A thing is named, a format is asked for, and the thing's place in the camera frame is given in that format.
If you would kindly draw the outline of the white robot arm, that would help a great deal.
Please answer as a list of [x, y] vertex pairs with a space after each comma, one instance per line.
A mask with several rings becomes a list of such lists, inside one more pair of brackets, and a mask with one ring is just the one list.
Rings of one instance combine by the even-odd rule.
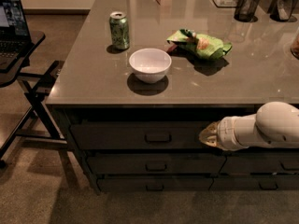
[[266, 103], [255, 114], [212, 122], [200, 132], [199, 140], [225, 151], [299, 148], [299, 109], [282, 102]]

